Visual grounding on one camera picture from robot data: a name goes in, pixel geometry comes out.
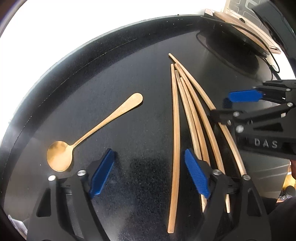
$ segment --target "metal screw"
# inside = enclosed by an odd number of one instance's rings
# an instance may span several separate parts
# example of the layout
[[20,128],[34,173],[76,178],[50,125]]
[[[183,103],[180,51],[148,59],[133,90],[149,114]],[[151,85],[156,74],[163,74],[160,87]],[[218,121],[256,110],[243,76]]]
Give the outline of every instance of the metal screw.
[[237,133],[242,133],[244,131],[244,127],[239,125],[235,128],[235,130],[237,131]]
[[238,117],[239,116],[239,112],[238,111],[233,112],[233,116],[234,117]]
[[86,170],[80,170],[77,172],[77,176],[84,176],[86,174]]
[[218,169],[214,169],[213,174],[216,175],[216,176],[220,176],[222,174],[222,172],[220,170],[218,170]]
[[51,176],[48,177],[48,180],[49,180],[49,181],[53,181],[53,180],[55,180],[55,179],[56,179],[56,176],[55,176],[55,175],[51,175]]
[[243,175],[242,178],[243,178],[244,180],[246,180],[246,181],[251,180],[251,177],[250,177],[249,175],[247,175],[247,174]]

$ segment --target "wooden chopstick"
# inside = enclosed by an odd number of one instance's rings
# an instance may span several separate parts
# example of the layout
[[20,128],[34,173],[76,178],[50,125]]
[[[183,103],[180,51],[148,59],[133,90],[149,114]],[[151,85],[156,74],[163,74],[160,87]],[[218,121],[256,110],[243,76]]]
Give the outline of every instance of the wooden chopstick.
[[[203,109],[203,106],[200,102],[200,100],[198,99],[197,97],[197,94],[195,93],[192,85],[190,84],[187,76],[185,75],[185,73],[183,72],[183,70],[180,68],[180,66],[178,64],[175,64],[175,67],[176,69],[179,71],[180,75],[182,76],[183,80],[185,81],[188,89],[189,89],[189,92],[194,100],[194,103],[197,107],[197,110],[200,114],[200,117],[204,123],[204,126],[205,126],[205,129],[206,129],[206,132],[207,132],[207,135],[209,137],[209,140],[210,140],[210,143],[211,143],[211,146],[212,146],[212,149],[213,149],[213,153],[214,153],[214,156],[215,156],[215,160],[216,160],[216,163],[217,163],[217,166],[218,166],[218,169],[223,172],[225,174],[225,169],[224,169],[224,165],[223,165],[223,162],[222,162],[222,157],[221,157],[221,153],[220,153],[220,150],[219,150],[219,147],[218,147],[218,143],[217,143],[217,140],[216,140],[216,137],[214,135],[214,132],[212,130],[212,127],[209,123],[209,120],[207,118],[207,115],[205,113],[205,110]],[[227,212],[230,213],[230,200],[229,200],[229,195],[226,195],[226,209],[227,209]]]
[[[169,53],[169,56],[182,68],[182,70],[187,75],[187,77],[189,78],[191,83],[195,86],[198,93],[201,95],[201,97],[203,98],[203,100],[205,101],[205,103],[207,104],[209,109],[210,110],[216,109],[214,104],[210,100],[210,98],[204,92],[202,87],[197,83],[197,81],[193,78],[193,76],[187,71],[187,69],[185,69],[185,67],[172,54]],[[222,130],[222,132],[223,132],[223,134],[224,134],[224,136],[226,138],[226,141],[228,142],[228,145],[229,145],[229,147],[230,147],[230,149],[232,151],[232,154],[233,154],[234,159],[235,159],[235,161],[237,163],[237,166],[238,166],[238,169],[239,169],[239,172],[240,172],[241,176],[246,174],[247,173],[246,168],[244,167],[244,163],[242,161],[242,158],[241,158],[241,156],[239,154],[237,146],[236,146],[236,144],[235,144],[229,130],[227,129],[227,127],[225,125],[222,125],[221,123],[219,123],[219,126],[220,126],[220,128],[221,128],[221,130]]]
[[180,76],[177,70],[175,70],[175,74],[176,74],[176,79],[177,79],[177,84],[179,87],[179,91],[180,91],[180,95],[181,95],[181,99],[183,102],[183,106],[185,109],[185,113],[186,113],[186,117],[187,117],[187,121],[188,121],[188,125],[189,125],[189,130],[191,133],[191,139],[192,139],[192,145],[193,145],[193,150],[194,153],[196,154],[196,156],[201,156],[201,151],[200,151],[200,145],[198,142],[198,137],[197,137],[197,133],[196,133],[196,129],[195,129],[195,125],[194,125],[194,121],[193,121],[193,116],[189,107],[189,103],[185,94],[185,91],[183,89],[181,80],[180,80]]
[[176,83],[176,75],[174,65],[170,65],[172,75],[172,93],[173,93],[173,177],[172,192],[170,198],[170,214],[168,219],[168,233],[173,233],[175,229],[178,193],[179,193],[179,177],[180,177],[180,116],[178,87]]
[[[198,137],[198,140],[199,140],[200,147],[201,146],[203,147],[203,149],[201,148],[201,154],[197,154],[196,156],[197,156],[198,159],[203,160],[202,158],[203,158],[203,155],[204,155],[205,158],[207,158],[208,164],[210,165],[209,153],[207,151],[207,144],[205,142],[205,136],[203,135],[200,120],[198,119],[198,115],[197,115],[196,109],[194,107],[193,101],[191,99],[189,91],[188,91],[188,89],[186,87],[186,84],[184,83],[184,80],[183,80],[182,77],[180,78],[180,81],[182,83],[185,95],[186,95],[187,100],[188,100],[188,104],[189,104],[189,107],[190,107],[190,110],[191,110],[191,114],[192,114],[192,117],[193,117],[193,121],[194,121],[194,124],[195,124],[196,131],[197,131],[197,137]],[[202,194],[200,195],[200,198],[201,198],[201,201],[202,201],[202,212],[204,212],[205,207],[207,206],[207,199]]]
[[210,165],[210,158],[209,158],[209,153],[207,151],[207,144],[205,142],[205,136],[203,134],[202,125],[200,124],[200,120],[198,118],[194,103],[192,101],[192,98],[190,96],[188,88],[187,88],[187,86],[186,86],[186,84],[184,82],[184,79],[181,77],[180,80],[181,80],[181,83],[183,85],[183,88],[184,88],[184,91],[185,91],[185,94],[186,94],[186,97],[187,97],[187,100],[188,100],[188,103],[189,103],[189,107],[190,107],[190,110],[191,110],[191,113],[192,113],[192,116],[193,116],[196,132],[197,132],[197,137],[198,137],[198,140],[199,140],[199,143],[200,143],[200,150],[201,150],[202,156],[198,157],[198,159],[204,160]]

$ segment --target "black plastic bracket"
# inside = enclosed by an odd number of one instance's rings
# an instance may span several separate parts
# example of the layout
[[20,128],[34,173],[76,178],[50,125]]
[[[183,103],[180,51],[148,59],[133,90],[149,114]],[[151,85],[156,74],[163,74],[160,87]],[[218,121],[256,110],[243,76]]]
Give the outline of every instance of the black plastic bracket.
[[[199,160],[191,150],[196,162],[210,182],[211,196],[200,220],[194,240],[196,241],[271,241],[268,216],[263,202],[250,176],[241,180],[230,178],[222,172],[214,172],[205,162]],[[233,229],[222,237],[216,232],[225,210],[226,194],[236,196],[232,206]]]
[[[88,173],[78,176],[76,173],[64,179],[50,176],[41,191],[30,217],[27,238],[30,241],[110,241],[105,233],[89,196],[89,180],[104,160],[113,153],[107,149],[102,159],[89,165]],[[71,194],[74,210],[83,234],[80,238],[74,234],[71,226],[66,194]]]
[[249,113],[212,110],[211,118],[227,125],[240,149],[296,160],[296,80],[266,81],[254,89],[279,105]]

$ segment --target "black round tray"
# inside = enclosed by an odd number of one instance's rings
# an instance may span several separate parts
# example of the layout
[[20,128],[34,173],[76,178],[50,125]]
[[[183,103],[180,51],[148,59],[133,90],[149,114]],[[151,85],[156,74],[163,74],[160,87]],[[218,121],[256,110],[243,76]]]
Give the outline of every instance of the black round tray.
[[[243,71],[237,69],[240,65],[221,61],[222,54],[231,53],[220,51],[217,58],[217,40],[211,40],[215,34],[204,35],[210,51],[197,39],[201,30],[212,28],[194,15],[146,20],[99,36],[50,68],[20,105],[0,147],[0,200],[5,212],[27,219],[48,176],[68,177],[112,148],[118,158],[102,193],[92,200],[109,238],[188,239],[198,225],[200,201],[183,158],[175,233],[167,233],[173,154],[168,53],[187,68],[217,108],[228,92],[249,89],[271,77],[266,63],[255,55],[247,58],[256,61],[248,65],[252,69],[244,66]],[[227,57],[227,63],[235,59]],[[57,173],[49,167],[46,151],[51,143],[72,144],[135,92],[143,95],[143,104],[81,143],[70,170]],[[181,101],[179,105],[184,151],[192,144]],[[223,141],[219,144],[227,159],[226,174],[236,175]]]

